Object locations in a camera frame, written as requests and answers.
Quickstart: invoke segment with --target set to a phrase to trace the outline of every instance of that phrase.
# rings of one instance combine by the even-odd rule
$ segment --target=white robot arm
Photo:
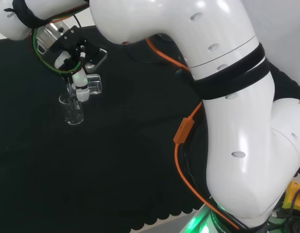
[[[84,4],[25,2],[40,19]],[[274,82],[241,1],[89,3],[97,28],[113,43],[134,43],[157,33],[175,41],[205,106],[209,191],[224,211],[249,228],[262,226],[300,167],[300,100],[273,102]],[[25,38],[30,29],[6,8],[12,8],[12,0],[0,1],[0,32],[13,40]]]

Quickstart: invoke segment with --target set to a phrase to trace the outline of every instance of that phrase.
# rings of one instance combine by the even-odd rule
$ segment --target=black cable
[[[76,20],[78,26],[79,26],[80,28],[82,28],[82,25],[81,25],[80,21],[78,20],[78,18],[76,17],[76,15],[73,15],[73,17],[74,17],[74,19]]]
[[[286,217],[285,221],[281,224],[270,225],[268,227],[269,231],[284,228],[286,233],[291,233],[291,231],[289,229],[289,227],[291,226],[293,233],[300,233],[300,217],[292,215],[299,193],[300,193],[300,189],[295,193],[295,195],[292,199],[291,207],[289,209],[289,213],[288,213],[288,216]]]

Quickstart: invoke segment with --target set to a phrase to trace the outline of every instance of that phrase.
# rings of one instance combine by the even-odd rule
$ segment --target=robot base
[[[180,231],[180,233],[227,233],[218,226],[215,227],[212,221],[211,209],[207,205],[203,205],[188,224]],[[256,233],[268,233],[263,229]]]

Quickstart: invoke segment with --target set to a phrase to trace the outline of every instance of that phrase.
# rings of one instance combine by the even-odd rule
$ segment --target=black velcro strap
[[[76,89],[87,89],[88,88],[88,84],[86,84],[85,86],[76,86]]]
[[[19,20],[28,28],[40,28],[49,24],[51,20],[43,20],[36,17],[33,12],[28,8],[25,0],[13,0],[13,9],[5,9],[6,12],[14,12]]]
[[[260,44],[252,53],[235,64],[195,81],[193,89],[203,100],[217,99],[240,91],[269,73],[270,68],[267,60],[255,67],[264,57],[265,52]]]

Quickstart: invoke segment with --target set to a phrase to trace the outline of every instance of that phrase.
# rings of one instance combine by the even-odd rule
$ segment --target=black cloth
[[[64,123],[58,103],[64,81],[26,41],[0,41],[0,233],[128,233],[201,206],[177,173],[173,143],[199,103],[196,93],[145,41],[128,51],[94,27],[85,34],[108,59],[98,71],[103,92],[84,105],[85,121],[75,127]],[[173,43],[157,47],[179,55]],[[295,82],[272,72],[276,98],[300,99]],[[204,180],[203,122],[191,151]]]

